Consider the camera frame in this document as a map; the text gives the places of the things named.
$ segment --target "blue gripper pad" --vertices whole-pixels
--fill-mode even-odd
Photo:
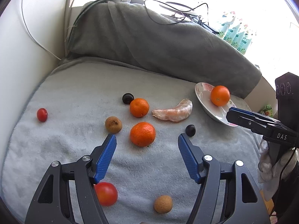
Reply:
[[[198,173],[198,162],[196,161],[194,155],[192,154],[188,144],[186,143],[182,135],[178,137],[178,148],[181,152],[190,178],[194,179],[194,181],[198,184],[200,181],[200,175]]]
[[[244,114],[249,114],[249,115],[254,116],[254,114],[252,112],[247,111],[247,110],[242,110],[242,109],[238,109],[238,108],[234,108],[234,107],[231,107],[229,110],[238,111],[238,112],[241,112],[241,113],[244,113]]]
[[[115,149],[116,137],[115,135],[112,135],[97,162],[97,170],[94,177],[97,184],[105,177]]]

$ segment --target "white plate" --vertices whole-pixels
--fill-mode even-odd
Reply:
[[[211,91],[214,88],[214,86],[205,83],[205,82],[199,82],[195,85],[195,94],[202,104],[202,107],[204,108],[205,112],[214,120],[221,122],[223,124],[235,127],[237,125],[232,124],[227,121],[226,119],[226,113],[228,112],[229,108],[236,107],[235,104],[229,100],[227,105],[223,107],[218,107],[215,104],[212,103],[210,99]]]

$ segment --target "white wall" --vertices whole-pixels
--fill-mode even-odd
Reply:
[[[265,105],[272,106],[273,114],[277,112],[276,91],[263,76],[244,100],[254,112],[258,113]]]
[[[65,0],[23,0],[24,17],[33,37],[63,57]],[[0,170],[7,142],[30,94],[58,60],[28,36],[21,0],[11,0],[0,17]]]

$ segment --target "plastic bottle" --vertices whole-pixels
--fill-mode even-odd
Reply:
[[[235,14],[233,12],[226,13],[222,18],[216,23],[215,28],[218,27],[219,37],[223,38],[229,28],[235,21]]]
[[[231,27],[229,28],[226,32],[226,35],[224,36],[224,40],[226,42],[228,42],[229,44],[231,44],[235,38],[235,36],[237,35],[239,28],[241,26],[242,23],[237,23],[237,24],[233,24]]]
[[[251,44],[252,36],[253,36],[253,33],[250,34],[250,38],[249,38],[249,35],[246,33],[243,36],[243,38],[241,39],[241,42],[240,42],[239,47],[237,48],[237,50],[239,52],[241,52],[243,55],[246,53],[248,47]]]
[[[239,47],[244,34],[245,34],[245,31],[236,34],[236,36],[234,37],[233,42],[231,43],[232,47],[234,47],[236,49]]]

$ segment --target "dark plum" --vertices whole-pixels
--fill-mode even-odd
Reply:
[[[125,93],[122,99],[124,104],[129,105],[134,100],[134,96],[131,93]]]
[[[187,134],[187,136],[192,137],[195,135],[195,126],[194,125],[188,125],[185,129],[185,132]]]

